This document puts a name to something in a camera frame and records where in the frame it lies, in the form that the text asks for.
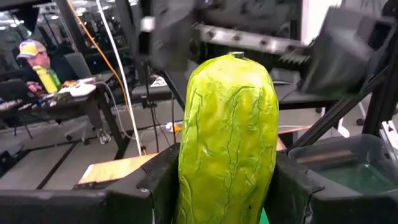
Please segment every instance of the giant pickle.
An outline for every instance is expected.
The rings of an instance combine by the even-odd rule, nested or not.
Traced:
[[[278,101],[267,70],[228,54],[189,79],[175,224],[258,224],[275,167]]]

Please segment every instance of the orange cable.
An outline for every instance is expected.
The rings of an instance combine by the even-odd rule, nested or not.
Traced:
[[[88,32],[87,28],[85,27],[84,23],[82,23],[81,19],[79,18],[79,16],[77,15],[76,11],[74,10],[73,6],[71,5],[71,3],[67,0],[70,9],[73,11],[73,14],[75,15],[76,19],[79,21],[81,27],[83,28],[83,30],[85,31],[85,33],[87,34],[87,36],[90,38],[91,42],[93,43],[93,45],[95,46],[95,48],[98,50],[99,54],[101,54],[101,56],[104,58],[106,64],[108,65],[109,69],[113,72],[113,75],[116,77],[116,79],[118,79],[120,88],[122,89],[123,92],[123,98],[124,98],[124,104],[127,106],[127,98],[126,98],[126,92],[124,91],[124,87],[123,87],[123,83],[120,80],[118,74],[116,73],[115,69],[112,67],[112,65],[110,64],[110,62],[108,61],[108,59],[106,58],[105,54],[102,52],[102,50],[100,49],[100,47],[97,45],[97,43],[94,41],[94,38],[90,35],[90,33]]]

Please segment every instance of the baseball cap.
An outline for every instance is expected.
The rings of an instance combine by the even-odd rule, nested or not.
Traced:
[[[38,53],[46,52],[47,49],[37,40],[25,40],[19,44],[19,55],[17,58],[32,58]]]

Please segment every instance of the plastic container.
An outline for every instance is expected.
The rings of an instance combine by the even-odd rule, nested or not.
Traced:
[[[384,153],[380,138],[363,134],[296,148],[288,156],[329,180],[373,195],[398,187],[398,167]]]

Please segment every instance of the floor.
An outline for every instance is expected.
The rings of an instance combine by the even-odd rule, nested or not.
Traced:
[[[365,98],[363,103],[364,107],[367,108],[369,97]],[[171,121],[171,104],[171,101],[163,101],[157,104],[157,120],[160,124]],[[124,107],[119,107],[119,112],[121,114],[123,128],[125,130],[132,130],[131,122],[129,122],[129,115]],[[133,112],[138,129],[152,126],[152,119],[148,109],[144,110],[139,105],[136,105]],[[314,109],[307,109],[281,111],[279,117],[280,129],[284,129],[291,126],[311,125],[320,115],[316,113]],[[355,107],[345,117],[343,126],[349,130],[350,135],[359,134],[361,132],[361,127],[356,125],[356,120],[360,117],[359,107]],[[175,102],[175,120],[181,121],[182,118],[183,112]],[[16,137],[14,137],[12,130],[0,131],[0,142],[2,147],[11,148],[11,146],[19,142],[23,144],[23,150],[36,149],[26,155],[23,160],[0,178],[0,189],[36,189],[40,183],[46,179],[46,175],[66,152],[70,152],[70,154],[53,176],[51,176],[49,181],[43,186],[43,189],[70,190],[80,180],[90,164],[113,160],[117,151],[114,141],[111,141],[109,144],[101,145],[97,139],[92,139],[87,146],[82,143],[78,143],[76,146],[67,143],[64,133],[84,120],[85,118],[71,120],[63,123],[61,126],[53,123],[30,125],[29,129],[32,132],[33,139],[29,138],[24,128],[19,128],[17,130]],[[158,128],[160,150],[167,148],[169,143],[173,143],[172,133],[165,130],[164,126],[162,126],[162,130],[163,132]],[[79,139],[80,134],[81,133],[75,133],[73,138]],[[141,137],[141,143],[147,148],[147,153],[155,153],[156,141],[153,128],[139,131],[139,135]],[[338,133],[333,131],[326,133],[324,138],[337,135]],[[88,136],[95,137],[95,132],[91,130],[88,131]],[[124,157],[134,156],[138,156],[138,150],[135,140],[132,140],[128,145]]]

